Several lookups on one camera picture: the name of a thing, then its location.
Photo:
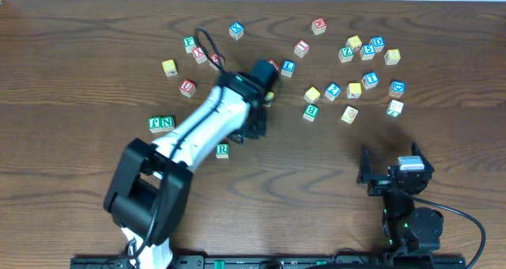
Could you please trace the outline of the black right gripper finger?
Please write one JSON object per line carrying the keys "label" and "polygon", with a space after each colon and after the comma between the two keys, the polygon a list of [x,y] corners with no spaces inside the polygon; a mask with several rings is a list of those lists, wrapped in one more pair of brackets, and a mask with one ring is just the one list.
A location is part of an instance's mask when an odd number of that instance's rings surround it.
{"label": "black right gripper finger", "polygon": [[369,159],[368,151],[363,146],[361,151],[361,163],[357,174],[356,183],[366,184],[370,181],[372,176],[371,162]]}
{"label": "black right gripper finger", "polygon": [[431,164],[426,159],[425,155],[420,151],[420,149],[419,149],[419,147],[418,147],[418,145],[417,145],[416,142],[412,143],[411,152],[412,152],[413,156],[417,156],[417,157],[419,157],[421,159],[421,161],[423,162],[423,164],[424,164],[425,167],[430,167],[431,166]]}

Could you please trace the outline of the green B block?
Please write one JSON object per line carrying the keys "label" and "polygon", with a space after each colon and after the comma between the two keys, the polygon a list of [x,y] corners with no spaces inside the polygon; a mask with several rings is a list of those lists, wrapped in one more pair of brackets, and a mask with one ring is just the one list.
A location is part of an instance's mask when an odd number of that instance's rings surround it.
{"label": "green B block", "polygon": [[309,104],[304,110],[303,118],[310,122],[313,122],[318,114],[319,107],[313,104]]}

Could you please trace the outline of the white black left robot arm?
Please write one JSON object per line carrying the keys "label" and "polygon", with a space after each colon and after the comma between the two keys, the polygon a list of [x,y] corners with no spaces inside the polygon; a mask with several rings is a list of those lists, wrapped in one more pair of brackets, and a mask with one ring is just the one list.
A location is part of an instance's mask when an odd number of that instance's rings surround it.
{"label": "white black left robot arm", "polygon": [[194,171],[225,138],[265,134],[266,94],[279,77],[266,60],[248,73],[221,71],[204,103],[178,127],[124,149],[104,198],[104,209],[128,243],[129,268],[166,268],[169,237],[187,206]]}

